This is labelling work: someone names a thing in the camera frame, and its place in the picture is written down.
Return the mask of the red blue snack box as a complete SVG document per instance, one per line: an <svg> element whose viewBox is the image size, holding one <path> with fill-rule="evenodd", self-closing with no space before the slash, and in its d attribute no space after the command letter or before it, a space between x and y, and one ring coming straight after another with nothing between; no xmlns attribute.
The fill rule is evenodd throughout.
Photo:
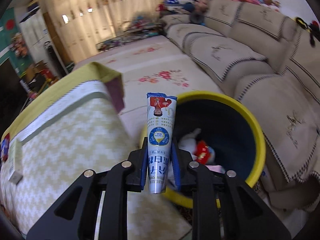
<svg viewBox="0 0 320 240"><path fill-rule="evenodd" d="M1 161L6 162L8 159L8 151L10 144L10 133L7 133L1 141Z"/></svg>

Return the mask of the yellow rimmed dark trash bin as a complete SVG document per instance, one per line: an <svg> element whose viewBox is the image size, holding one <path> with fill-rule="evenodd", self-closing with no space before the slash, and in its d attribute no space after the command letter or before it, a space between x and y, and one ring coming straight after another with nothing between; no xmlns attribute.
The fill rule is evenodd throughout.
<svg viewBox="0 0 320 240"><path fill-rule="evenodd" d="M261 199L253 185L261 175L266 147L262 130L252 113L236 100L211 92L189 92L177 98L172 143L176 145L183 194L193 194L194 205L240 205L244 210L257 210ZM196 142L205 141L215 152L211 165L220 165L225 173L210 171L196 161L197 156L180 150L180 139L196 128L201 133ZM174 179L172 163L168 179Z"/></svg>

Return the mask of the blue white paper cone wrapper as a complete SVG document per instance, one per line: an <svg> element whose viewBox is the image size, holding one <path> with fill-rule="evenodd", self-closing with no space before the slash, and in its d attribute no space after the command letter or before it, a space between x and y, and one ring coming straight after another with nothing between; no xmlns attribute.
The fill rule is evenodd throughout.
<svg viewBox="0 0 320 240"><path fill-rule="evenodd" d="M147 94L149 191L165 191L170 164L177 98L164 93Z"/></svg>

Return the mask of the pink box in bin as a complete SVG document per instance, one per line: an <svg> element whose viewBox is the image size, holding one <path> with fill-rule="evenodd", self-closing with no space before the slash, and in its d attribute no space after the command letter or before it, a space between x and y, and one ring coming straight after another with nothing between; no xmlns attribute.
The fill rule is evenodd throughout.
<svg viewBox="0 0 320 240"><path fill-rule="evenodd" d="M206 167L213 172L218 172L221 174L224 174L226 172L225 169L220 165L207 165Z"/></svg>

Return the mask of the beige fabric sofa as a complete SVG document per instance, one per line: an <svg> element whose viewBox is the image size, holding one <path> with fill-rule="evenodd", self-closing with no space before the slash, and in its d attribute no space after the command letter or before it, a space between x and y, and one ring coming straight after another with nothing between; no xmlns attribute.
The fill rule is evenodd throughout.
<svg viewBox="0 0 320 240"><path fill-rule="evenodd" d="M262 184L272 206L319 203L319 40L297 21L246 2L211 0L203 24L161 18L167 38L247 107L266 141Z"/></svg>

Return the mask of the black yellow plush toy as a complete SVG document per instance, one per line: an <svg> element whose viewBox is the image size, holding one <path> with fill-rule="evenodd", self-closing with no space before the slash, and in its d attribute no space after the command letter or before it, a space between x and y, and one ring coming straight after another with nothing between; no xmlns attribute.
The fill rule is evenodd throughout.
<svg viewBox="0 0 320 240"><path fill-rule="evenodd" d="M320 32L319 32L319 24L317 21L312 21L311 23L307 24L302 18L296 17L295 22L309 32L310 35L310 44L312 47L315 47L315 40L320 39Z"/></svg>

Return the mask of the floral cream floor mat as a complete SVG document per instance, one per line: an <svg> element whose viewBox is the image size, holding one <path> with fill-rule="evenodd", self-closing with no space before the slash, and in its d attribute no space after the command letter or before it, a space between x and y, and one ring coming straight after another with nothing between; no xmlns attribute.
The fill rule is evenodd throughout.
<svg viewBox="0 0 320 240"><path fill-rule="evenodd" d="M189 56L163 36L133 42L89 57L75 65L78 69L98 62L122 74L124 109L119 117L132 139L138 139L146 123L146 94L178 95L221 89Z"/></svg>

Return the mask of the cream embroidered curtains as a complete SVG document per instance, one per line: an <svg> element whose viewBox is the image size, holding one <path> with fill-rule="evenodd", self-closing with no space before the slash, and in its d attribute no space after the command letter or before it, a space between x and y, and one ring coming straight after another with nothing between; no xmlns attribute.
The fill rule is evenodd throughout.
<svg viewBox="0 0 320 240"><path fill-rule="evenodd" d="M164 0L38 0L72 61L98 53L96 45L117 37L137 16L158 17Z"/></svg>

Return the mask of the red wrapper in bin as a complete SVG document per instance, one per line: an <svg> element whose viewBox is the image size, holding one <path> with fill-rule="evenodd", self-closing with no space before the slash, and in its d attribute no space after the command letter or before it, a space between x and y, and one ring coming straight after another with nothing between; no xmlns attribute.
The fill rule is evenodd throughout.
<svg viewBox="0 0 320 240"><path fill-rule="evenodd" d="M214 162L215 152L205 141L199 141L196 145L196 161L203 165L211 165Z"/></svg>

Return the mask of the black tower fan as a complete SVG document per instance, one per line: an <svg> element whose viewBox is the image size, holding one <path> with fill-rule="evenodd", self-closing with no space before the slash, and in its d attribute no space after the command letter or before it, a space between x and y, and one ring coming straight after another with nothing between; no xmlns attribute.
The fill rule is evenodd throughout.
<svg viewBox="0 0 320 240"><path fill-rule="evenodd" d="M60 77L64 77L67 75L64 66L59 60L59 57L57 56L57 53L54 50L54 47L50 41L46 41L44 43L44 48L46 49L46 52L48 53L52 63L53 67L55 68L56 72L59 74Z"/></svg>

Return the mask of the pink artificial flower bunch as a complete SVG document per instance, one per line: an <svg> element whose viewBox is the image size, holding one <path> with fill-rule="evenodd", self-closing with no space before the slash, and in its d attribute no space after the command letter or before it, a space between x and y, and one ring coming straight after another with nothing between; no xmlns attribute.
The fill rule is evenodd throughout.
<svg viewBox="0 0 320 240"><path fill-rule="evenodd" d="M14 52L17 58L24 58L28 55L28 49L23 39L22 33L16 33L12 37L10 49Z"/></svg>

